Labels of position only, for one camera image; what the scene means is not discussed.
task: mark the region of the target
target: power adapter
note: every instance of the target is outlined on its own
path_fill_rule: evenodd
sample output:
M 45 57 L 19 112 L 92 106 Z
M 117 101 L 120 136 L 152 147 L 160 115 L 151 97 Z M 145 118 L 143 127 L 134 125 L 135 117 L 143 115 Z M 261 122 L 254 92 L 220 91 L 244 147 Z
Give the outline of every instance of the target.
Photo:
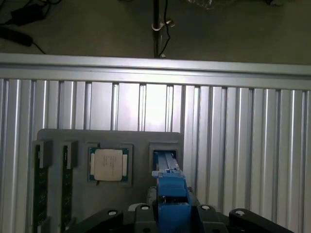
M 23 26 L 28 23 L 33 23 L 45 18 L 42 6 L 38 4 L 32 4 L 23 8 L 17 9 L 11 12 L 12 19 L 9 20 L 10 24 L 16 24 L 17 26 Z
M 8 29 L 6 27 L 0 27 L 0 38 L 10 40 L 12 42 L 28 47 L 34 43 L 34 40 L 31 36 L 14 31 L 12 29 Z

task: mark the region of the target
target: blue robotic end effector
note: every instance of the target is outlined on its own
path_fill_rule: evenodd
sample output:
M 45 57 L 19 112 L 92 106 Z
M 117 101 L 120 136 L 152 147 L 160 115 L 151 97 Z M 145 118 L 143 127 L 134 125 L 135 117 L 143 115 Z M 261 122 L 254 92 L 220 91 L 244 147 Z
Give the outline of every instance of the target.
M 191 201 L 186 179 L 171 151 L 155 151 L 152 177 L 157 178 L 161 233 L 190 232 Z

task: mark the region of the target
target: metal pole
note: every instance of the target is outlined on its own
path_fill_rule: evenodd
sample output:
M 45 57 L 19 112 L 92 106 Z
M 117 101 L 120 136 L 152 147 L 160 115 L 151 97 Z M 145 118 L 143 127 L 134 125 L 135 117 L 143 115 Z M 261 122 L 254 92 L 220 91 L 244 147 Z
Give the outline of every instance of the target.
M 153 27 L 159 28 L 160 27 L 160 0 L 153 0 L 154 1 L 154 20 L 153 20 Z M 159 55 L 159 35 L 160 31 L 153 30 L 153 37 L 154 37 L 154 57 L 158 58 Z

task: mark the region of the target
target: concrete floor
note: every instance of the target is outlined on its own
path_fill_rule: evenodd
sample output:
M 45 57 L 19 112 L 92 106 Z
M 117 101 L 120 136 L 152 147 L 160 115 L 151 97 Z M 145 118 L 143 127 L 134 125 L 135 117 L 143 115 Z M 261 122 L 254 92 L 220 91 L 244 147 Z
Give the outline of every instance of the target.
M 0 22 L 28 0 L 8 0 Z M 165 52 L 170 59 L 311 65 L 311 1 L 283 7 L 238 0 L 205 10 L 186 0 L 169 0 L 176 26 Z M 44 21 L 22 27 L 47 54 L 153 57 L 152 1 L 63 0 Z M 40 53 L 0 40 L 0 52 Z

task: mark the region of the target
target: aluminum profile wall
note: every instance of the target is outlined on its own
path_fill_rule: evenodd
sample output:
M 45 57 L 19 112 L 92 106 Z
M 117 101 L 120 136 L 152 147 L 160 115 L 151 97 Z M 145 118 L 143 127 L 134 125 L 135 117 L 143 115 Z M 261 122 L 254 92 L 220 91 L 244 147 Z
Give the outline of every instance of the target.
M 28 228 L 43 128 L 180 132 L 201 203 L 311 232 L 311 68 L 189 63 L 0 54 L 1 232 Z

